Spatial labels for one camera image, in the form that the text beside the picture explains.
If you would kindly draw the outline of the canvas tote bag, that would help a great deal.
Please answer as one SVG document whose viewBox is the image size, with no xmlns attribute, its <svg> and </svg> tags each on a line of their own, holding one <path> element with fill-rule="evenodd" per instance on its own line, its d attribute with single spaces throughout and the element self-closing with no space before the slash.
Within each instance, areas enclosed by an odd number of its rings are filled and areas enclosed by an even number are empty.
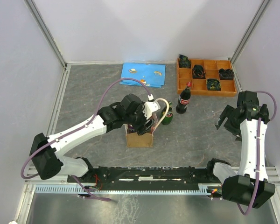
<svg viewBox="0 0 280 224">
<path fill-rule="evenodd" d="M 126 146 L 128 148 L 140 148 L 140 147 L 152 147 L 153 146 L 154 132 L 157 130 L 157 128 L 161 124 L 161 122 L 165 119 L 166 114 L 169 110 L 169 103 L 166 99 L 157 98 L 155 101 L 157 103 L 159 101 L 163 101 L 166 104 L 165 114 L 160 118 L 160 120 L 158 120 L 156 114 L 153 113 L 153 121 L 157 121 L 157 123 L 153 124 L 152 128 L 150 128 L 150 131 L 143 135 L 138 135 L 136 132 L 130 133 L 129 126 L 125 125 Z"/>
</svg>

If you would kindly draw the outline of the green glass bottle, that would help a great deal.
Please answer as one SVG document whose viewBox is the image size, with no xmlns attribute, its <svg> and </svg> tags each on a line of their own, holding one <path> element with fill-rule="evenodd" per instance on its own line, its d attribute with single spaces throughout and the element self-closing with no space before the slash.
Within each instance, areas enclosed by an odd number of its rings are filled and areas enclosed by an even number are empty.
<svg viewBox="0 0 280 224">
<path fill-rule="evenodd" d="M 162 111 L 161 111 L 161 118 L 165 114 L 165 118 L 161 122 L 162 125 L 169 125 L 173 119 L 173 110 L 172 110 L 172 102 L 168 101 L 169 109 L 168 112 L 166 113 L 167 107 L 165 106 Z"/>
</svg>

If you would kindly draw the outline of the purple soda can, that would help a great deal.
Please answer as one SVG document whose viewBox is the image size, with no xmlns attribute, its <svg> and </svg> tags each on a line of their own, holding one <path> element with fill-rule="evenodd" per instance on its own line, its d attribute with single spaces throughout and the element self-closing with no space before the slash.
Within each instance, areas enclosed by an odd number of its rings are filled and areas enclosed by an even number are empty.
<svg viewBox="0 0 280 224">
<path fill-rule="evenodd" d="M 134 128 L 132 125 L 127 125 L 127 128 L 128 128 L 129 133 L 134 133 L 134 132 L 136 132 L 136 131 L 135 131 L 135 128 Z"/>
</svg>

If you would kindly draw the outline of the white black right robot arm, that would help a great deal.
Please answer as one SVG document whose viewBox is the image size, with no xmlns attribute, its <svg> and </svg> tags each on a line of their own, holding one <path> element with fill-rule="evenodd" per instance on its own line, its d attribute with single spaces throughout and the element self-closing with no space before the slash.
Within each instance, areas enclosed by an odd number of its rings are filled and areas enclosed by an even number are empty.
<svg viewBox="0 0 280 224">
<path fill-rule="evenodd" d="M 243 215 L 261 207 L 275 193 L 275 185 L 269 183 L 265 165 L 265 137 L 269 115 L 266 104 L 260 105 L 256 91 L 238 94 L 237 106 L 227 105 L 215 125 L 223 126 L 241 141 L 241 160 L 238 171 L 223 160 L 212 159 L 207 164 L 205 178 L 209 182 L 220 181 L 224 200 L 237 204 Z"/>
</svg>

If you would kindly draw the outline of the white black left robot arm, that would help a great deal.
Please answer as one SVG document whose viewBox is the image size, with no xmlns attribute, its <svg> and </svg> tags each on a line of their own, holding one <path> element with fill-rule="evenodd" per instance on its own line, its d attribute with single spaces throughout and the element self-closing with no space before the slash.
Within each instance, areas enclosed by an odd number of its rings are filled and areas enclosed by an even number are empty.
<svg viewBox="0 0 280 224">
<path fill-rule="evenodd" d="M 123 125 L 131 125 L 138 135 L 151 131 L 155 121 L 153 113 L 160 105 L 153 97 L 143 102 L 139 97 L 129 94 L 120 102 L 102 107 L 97 114 L 65 131 L 50 136 L 40 133 L 34 137 L 30 157 L 37 174 L 42 180 L 56 175 L 74 175 L 83 182 L 94 177 L 92 165 L 85 158 L 70 158 L 66 153 L 76 146 L 103 135 Z"/>
</svg>

